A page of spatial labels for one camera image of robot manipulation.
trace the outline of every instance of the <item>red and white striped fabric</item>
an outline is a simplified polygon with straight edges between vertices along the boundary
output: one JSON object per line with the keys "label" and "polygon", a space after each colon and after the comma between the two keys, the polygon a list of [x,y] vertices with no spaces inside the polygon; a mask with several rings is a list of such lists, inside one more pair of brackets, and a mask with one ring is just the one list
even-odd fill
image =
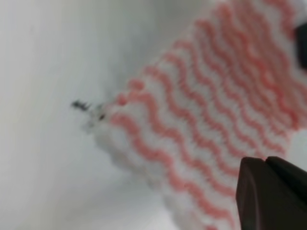
{"label": "red and white striped fabric", "polygon": [[239,229],[240,160],[284,157],[306,126],[294,40],[304,17],[303,0],[217,3],[107,107],[117,156],[158,189],[180,229]]}

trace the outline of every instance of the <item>knitted fabric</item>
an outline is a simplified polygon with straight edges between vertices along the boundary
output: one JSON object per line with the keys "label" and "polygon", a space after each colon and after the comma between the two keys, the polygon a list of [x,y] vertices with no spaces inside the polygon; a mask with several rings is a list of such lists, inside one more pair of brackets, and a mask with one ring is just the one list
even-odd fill
{"label": "knitted fabric", "polygon": [[240,229],[242,157],[285,157],[306,126],[294,38],[304,16],[303,0],[217,3],[107,106],[113,153],[162,194],[180,229]]}

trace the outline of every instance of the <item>white background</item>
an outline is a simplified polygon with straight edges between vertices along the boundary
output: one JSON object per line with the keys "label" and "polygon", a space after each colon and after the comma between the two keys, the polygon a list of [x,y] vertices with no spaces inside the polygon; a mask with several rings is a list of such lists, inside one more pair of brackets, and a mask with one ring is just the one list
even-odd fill
{"label": "white background", "polygon": [[[173,230],[162,202],[115,169],[75,99],[109,100],[202,0],[0,0],[0,229]],[[290,157],[307,168],[307,135]]]}

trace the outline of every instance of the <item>small black insect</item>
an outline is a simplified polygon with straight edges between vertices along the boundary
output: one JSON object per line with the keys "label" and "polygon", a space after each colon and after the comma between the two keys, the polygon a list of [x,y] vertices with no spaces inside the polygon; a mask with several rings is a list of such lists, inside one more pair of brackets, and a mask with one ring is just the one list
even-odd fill
{"label": "small black insect", "polygon": [[71,106],[75,109],[79,109],[83,112],[86,112],[89,110],[89,108],[91,107],[90,104],[84,103],[84,102],[80,102],[79,100],[74,101],[73,103],[71,103]]}

